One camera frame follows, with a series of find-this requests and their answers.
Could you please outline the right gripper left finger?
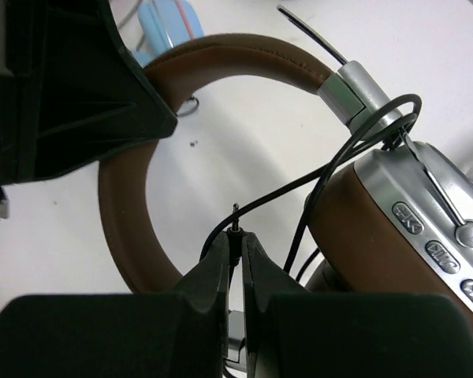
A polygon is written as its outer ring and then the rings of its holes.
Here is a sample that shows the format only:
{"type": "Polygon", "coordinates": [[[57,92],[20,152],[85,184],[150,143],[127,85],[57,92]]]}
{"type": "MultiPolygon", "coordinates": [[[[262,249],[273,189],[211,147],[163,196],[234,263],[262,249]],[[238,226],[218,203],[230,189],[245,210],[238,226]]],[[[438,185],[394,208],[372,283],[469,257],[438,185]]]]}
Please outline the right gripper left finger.
{"type": "Polygon", "coordinates": [[[0,377],[220,377],[229,241],[168,291],[25,295],[0,312],[0,377]]]}

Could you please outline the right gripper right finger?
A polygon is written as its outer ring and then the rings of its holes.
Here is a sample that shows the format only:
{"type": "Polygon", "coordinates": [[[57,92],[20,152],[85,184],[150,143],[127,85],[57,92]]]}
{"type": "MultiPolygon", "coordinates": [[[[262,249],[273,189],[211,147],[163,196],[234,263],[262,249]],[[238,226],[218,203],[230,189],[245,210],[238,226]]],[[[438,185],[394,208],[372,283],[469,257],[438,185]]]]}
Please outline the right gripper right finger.
{"type": "Polygon", "coordinates": [[[313,293],[242,240],[250,377],[473,377],[473,333],[442,295],[313,293]]]}

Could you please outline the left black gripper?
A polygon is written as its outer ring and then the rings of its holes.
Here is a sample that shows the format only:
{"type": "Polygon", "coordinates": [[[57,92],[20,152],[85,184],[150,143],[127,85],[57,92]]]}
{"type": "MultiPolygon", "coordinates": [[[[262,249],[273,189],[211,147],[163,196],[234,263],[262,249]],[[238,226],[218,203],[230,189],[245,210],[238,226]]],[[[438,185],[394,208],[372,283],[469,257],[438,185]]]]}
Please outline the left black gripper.
{"type": "Polygon", "coordinates": [[[109,2],[0,1],[0,219],[6,185],[63,176],[176,125],[109,2]]]}

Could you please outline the brown silver headphones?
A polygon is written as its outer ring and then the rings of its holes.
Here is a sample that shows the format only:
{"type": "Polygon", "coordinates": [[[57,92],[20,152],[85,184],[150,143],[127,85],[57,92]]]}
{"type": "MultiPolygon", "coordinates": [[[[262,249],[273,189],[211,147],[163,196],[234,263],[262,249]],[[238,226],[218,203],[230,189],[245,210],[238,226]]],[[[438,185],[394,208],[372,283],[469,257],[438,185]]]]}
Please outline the brown silver headphones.
{"type": "MultiPolygon", "coordinates": [[[[423,100],[412,138],[461,169],[473,165],[473,5],[468,1],[287,1],[390,98],[423,100]]],[[[349,136],[324,102],[272,80],[239,76],[198,92],[199,110],[155,151],[148,214],[181,272],[234,204],[327,163],[349,136]]]]}

